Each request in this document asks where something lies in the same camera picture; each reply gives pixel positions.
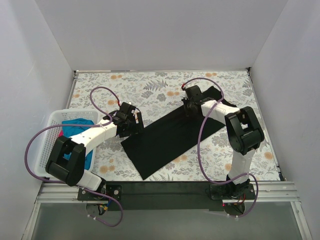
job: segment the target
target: table surface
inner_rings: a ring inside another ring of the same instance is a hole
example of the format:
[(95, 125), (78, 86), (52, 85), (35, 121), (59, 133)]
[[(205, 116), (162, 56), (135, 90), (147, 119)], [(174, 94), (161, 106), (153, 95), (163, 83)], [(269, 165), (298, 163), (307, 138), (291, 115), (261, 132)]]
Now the table surface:
[[(79, 73), (69, 108), (93, 109), (89, 93), (94, 87), (104, 86), (112, 89), (122, 102), (132, 102), (137, 106), (142, 112), (146, 127), (180, 107), (184, 95), (181, 91), (182, 83), (196, 77), (207, 77), (216, 81), (222, 87), (225, 99), (239, 108), (253, 108), (265, 133), (265, 140), (253, 156), (250, 172), (259, 181), (280, 180), (270, 139), (246, 71)], [(194, 84), (202, 91), (212, 85), (205, 80), (194, 81)], [(93, 94), (93, 99), (106, 112), (118, 107), (114, 96), (104, 89), (98, 89)], [(92, 172), (107, 181), (141, 181), (141, 176), (121, 146), (123, 140), (124, 138), (114, 137), (97, 147)], [(213, 180), (224, 181), (231, 168), (233, 156), (226, 127), (201, 142), (201, 155), (206, 174)], [(145, 181), (205, 180), (194, 146)]]

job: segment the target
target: teal cloth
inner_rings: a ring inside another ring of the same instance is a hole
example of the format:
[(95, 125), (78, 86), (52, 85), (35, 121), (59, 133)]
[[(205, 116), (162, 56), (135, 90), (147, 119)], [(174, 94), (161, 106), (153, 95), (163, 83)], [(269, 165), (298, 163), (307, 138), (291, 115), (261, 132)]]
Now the teal cloth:
[[(87, 120), (84, 118), (77, 118), (77, 119), (73, 119), (73, 120), (67, 120), (67, 121), (63, 121), (62, 124), (83, 124), (83, 125), (94, 125), (94, 122), (91, 120)], [(88, 126), (63, 126), (62, 127), (62, 132), (63, 132), (63, 136), (69, 138), (71, 136), (80, 134), (82, 132), (84, 132), (85, 130), (89, 129), (90, 127)], [(84, 161), (84, 169), (85, 170), (89, 170), (90, 165), (91, 165), (91, 160), (92, 160), (92, 154), (93, 151), (89, 152), (87, 154), (87, 156), (85, 157), (85, 161)], [(70, 158), (70, 154), (65, 154), (64, 158), (68, 159)]]

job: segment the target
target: gray wall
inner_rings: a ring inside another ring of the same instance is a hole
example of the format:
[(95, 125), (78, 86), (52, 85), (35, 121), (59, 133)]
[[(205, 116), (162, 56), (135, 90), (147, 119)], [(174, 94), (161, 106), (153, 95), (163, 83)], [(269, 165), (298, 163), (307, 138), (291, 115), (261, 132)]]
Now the gray wall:
[(280, 168), (320, 239), (320, 1), (289, 0), (252, 67)]
[(36, 0), (73, 70), (244, 69), (288, 0)]
[(0, 239), (13, 240), (21, 239), (41, 184), (25, 169), (26, 145), (66, 105), (73, 72), (34, 0), (0, 1), (0, 28)]

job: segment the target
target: floral tablecloth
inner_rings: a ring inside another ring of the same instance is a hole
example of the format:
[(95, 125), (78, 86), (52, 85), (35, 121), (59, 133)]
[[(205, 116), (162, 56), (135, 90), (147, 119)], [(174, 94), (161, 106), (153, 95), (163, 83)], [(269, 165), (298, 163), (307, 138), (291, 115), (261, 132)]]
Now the floral tablecloth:
[[(122, 102), (132, 102), (137, 106), (142, 112), (146, 127), (181, 106), (184, 94), (180, 89), (182, 83), (196, 77), (215, 80), (224, 90), (225, 98), (239, 108), (252, 107), (265, 131), (246, 71), (80, 73), (69, 107), (94, 108), (89, 93), (94, 87), (105, 86), (112, 89)], [(205, 80), (195, 81), (194, 84), (202, 91), (212, 85)], [(117, 109), (115, 98), (104, 89), (98, 89), (93, 94), (93, 99), (107, 112)], [(260, 181), (277, 181), (280, 178), (270, 140), (267, 135), (265, 137), (253, 157), (250, 171)], [(123, 138), (114, 137), (97, 147), (92, 172), (107, 181), (141, 181), (142, 178), (120, 144), (122, 140)], [(225, 180), (233, 156), (225, 127), (201, 142), (201, 155), (206, 174), (213, 180)], [(155, 172), (146, 181), (205, 181), (200, 172), (196, 146)]]

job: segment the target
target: white laundry basket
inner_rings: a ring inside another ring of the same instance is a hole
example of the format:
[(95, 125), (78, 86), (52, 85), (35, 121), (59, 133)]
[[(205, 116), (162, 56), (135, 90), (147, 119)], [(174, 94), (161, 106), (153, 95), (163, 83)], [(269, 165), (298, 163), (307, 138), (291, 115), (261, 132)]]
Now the white laundry basket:
[[(94, 124), (97, 124), (100, 119), (100, 113), (96, 109), (63, 109), (57, 110), (51, 113), (47, 127), (52, 125), (61, 124), (62, 121), (73, 120), (73, 119), (87, 119), (93, 121)], [(39, 177), (52, 177), (49, 173), (46, 172), (46, 164), (49, 159), (52, 148), (54, 147), (55, 141), (61, 132), (62, 127), (55, 127), (45, 131), (44, 137), (42, 138), (40, 150), (35, 162), (34, 173)], [(94, 167), (96, 156), (96, 149), (93, 149), (92, 159), (89, 171)]]

